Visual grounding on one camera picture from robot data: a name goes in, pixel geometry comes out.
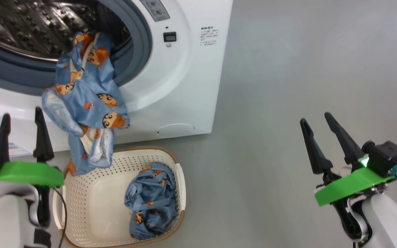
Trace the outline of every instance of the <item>green bracket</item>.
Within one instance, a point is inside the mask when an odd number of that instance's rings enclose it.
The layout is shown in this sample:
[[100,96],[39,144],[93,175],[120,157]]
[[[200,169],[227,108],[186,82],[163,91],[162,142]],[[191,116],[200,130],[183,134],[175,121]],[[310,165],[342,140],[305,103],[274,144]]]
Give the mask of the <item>green bracket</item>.
[[13,161],[1,168],[0,181],[56,188],[63,185],[63,173],[46,163]]
[[389,176],[382,178],[371,169],[363,167],[327,185],[325,188],[315,193],[315,199],[321,207],[339,199],[343,199],[344,197],[351,196],[369,187],[387,182],[390,179],[393,179],[393,177]]

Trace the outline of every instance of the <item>front-loading washing machine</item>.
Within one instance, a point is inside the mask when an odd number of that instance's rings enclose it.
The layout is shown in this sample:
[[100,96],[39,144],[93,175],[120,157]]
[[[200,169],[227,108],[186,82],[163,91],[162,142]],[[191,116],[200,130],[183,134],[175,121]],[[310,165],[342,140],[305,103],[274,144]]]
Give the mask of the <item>front-loading washing machine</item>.
[[[33,152],[34,110],[76,31],[115,42],[115,82],[131,127],[116,143],[210,133],[232,0],[0,0],[0,121],[11,115],[11,155]],[[53,149],[67,133],[47,119]]]

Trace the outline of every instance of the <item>laundry basket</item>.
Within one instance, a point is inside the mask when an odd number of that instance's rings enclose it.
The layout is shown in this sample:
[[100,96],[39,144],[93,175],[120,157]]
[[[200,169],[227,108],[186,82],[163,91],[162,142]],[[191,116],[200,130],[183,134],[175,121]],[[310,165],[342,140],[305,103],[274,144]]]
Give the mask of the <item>laundry basket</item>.
[[[177,195],[177,218],[166,232],[148,240],[130,236],[131,210],[124,204],[126,189],[140,170],[152,162],[167,165],[174,174]],[[64,171],[62,194],[67,204],[65,241],[69,247],[131,248],[148,245],[169,238],[182,224],[186,207],[186,187],[183,171],[177,158],[158,146],[140,146],[120,149],[113,153],[112,165],[97,168],[83,176],[72,176]],[[54,192],[52,210],[55,223],[62,232],[65,220],[58,195]]]

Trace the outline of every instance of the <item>floor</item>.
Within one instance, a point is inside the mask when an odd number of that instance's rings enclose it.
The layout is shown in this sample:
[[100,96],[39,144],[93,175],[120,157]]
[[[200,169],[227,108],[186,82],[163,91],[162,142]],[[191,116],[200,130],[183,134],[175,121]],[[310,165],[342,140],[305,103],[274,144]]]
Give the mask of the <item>floor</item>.
[[[397,2],[235,0],[213,132],[139,143],[169,148],[186,179],[181,228],[148,247],[350,248],[315,201],[299,127],[307,118],[339,171],[325,111],[359,144],[397,143]],[[397,202],[397,182],[387,194]]]

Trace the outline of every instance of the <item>crumpled blue garment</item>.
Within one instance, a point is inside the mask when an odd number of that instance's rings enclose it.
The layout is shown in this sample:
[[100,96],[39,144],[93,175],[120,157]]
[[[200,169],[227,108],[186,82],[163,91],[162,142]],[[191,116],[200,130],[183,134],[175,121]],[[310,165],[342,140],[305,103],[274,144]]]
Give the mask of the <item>crumpled blue garment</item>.
[[128,128],[125,102],[113,81],[112,42],[104,33],[76,33],[73,49],[56,64],[54,86],[42,109],[68,133],[74,176],[111,165],[113,128]]
[[163,234],[177,217],[175,198],[175,181],[170,168],[154,162],[140,171],[125,193],[125,205],[133,211],[131,237],[145,240]]

